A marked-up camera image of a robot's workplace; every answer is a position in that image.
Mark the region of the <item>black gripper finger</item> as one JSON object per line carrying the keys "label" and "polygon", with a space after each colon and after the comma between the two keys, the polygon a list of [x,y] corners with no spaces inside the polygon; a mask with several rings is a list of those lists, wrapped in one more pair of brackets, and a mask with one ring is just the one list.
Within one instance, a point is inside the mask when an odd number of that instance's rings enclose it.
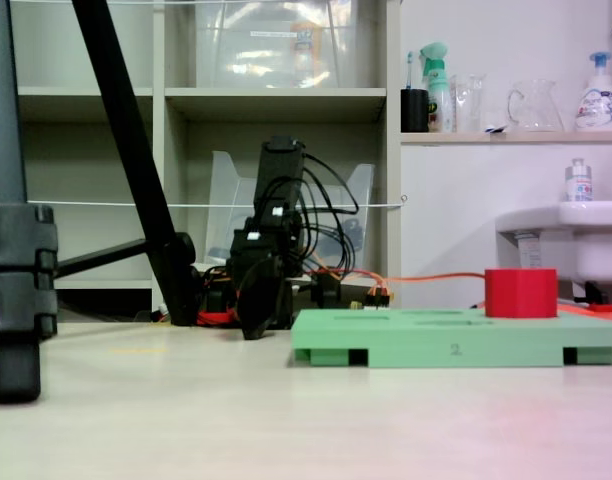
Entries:
{"label": "black gripper finger", "polygon": [[290,280],[283,280],[280,285],[275,315],[274,329],[290,329],[293,325],[293,289]]}
{"label": "black gripper finger", "polygon": [[245,340],[261,339],[273,320],[280,285],[285,280],[279,257],[257,263],[246,274],[237,299],[237,316]]}

